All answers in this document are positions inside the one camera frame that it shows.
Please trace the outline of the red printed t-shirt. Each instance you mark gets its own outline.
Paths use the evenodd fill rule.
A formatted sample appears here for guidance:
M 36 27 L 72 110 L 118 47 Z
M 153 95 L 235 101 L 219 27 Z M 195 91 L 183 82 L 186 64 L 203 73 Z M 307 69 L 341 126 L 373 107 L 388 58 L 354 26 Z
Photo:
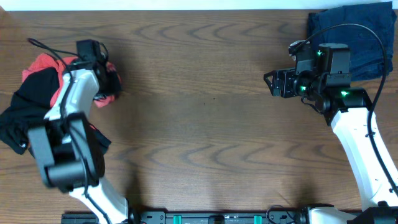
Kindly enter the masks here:
M 22 71 L 22 85 L 20 89 L 33 101 L 52 108 L 63 87 L 64 64 L 50 56 L 40 54 L 29 68 Z M 95 105 L 102 108 L 114 102 L 121 92 L 121 79 L 115 66 L 106 64 L 106 75 L 109 78 L 109 92 L 98 99 Z

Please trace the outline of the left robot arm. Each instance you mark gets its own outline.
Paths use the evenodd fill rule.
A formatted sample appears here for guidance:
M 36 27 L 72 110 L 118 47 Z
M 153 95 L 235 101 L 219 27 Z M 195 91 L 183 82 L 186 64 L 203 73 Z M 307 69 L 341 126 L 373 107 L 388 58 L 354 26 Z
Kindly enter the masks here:
M 119 77 L 107 70 L 108 57 L 101 42 L 78 41 L 76 58 L 62 73 L 63 85 L 55 104 L 27 135 L 47 187 L 85 204 L 98 223 L 133 223 L 128 200 L 104 176 L 104 155 L 88 121 L 95 100 L 121 90 Z

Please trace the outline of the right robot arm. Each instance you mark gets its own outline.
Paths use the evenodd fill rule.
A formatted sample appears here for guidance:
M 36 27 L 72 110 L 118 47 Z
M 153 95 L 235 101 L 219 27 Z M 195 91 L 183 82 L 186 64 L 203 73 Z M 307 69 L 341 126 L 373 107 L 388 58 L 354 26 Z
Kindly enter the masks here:
M 397 168 L 388 153 L 363 88 L 351 87 L 350 49 L 320 44 L 313 50 L 299 40 L 289 46 L 294 68 L 264 74 L 271 95 L 291 98 L 324 116 L 339 139 L 358 186 L 362 212 L 353 215 L 332 205 L 309 205 L 296 223 L 397 223 Z

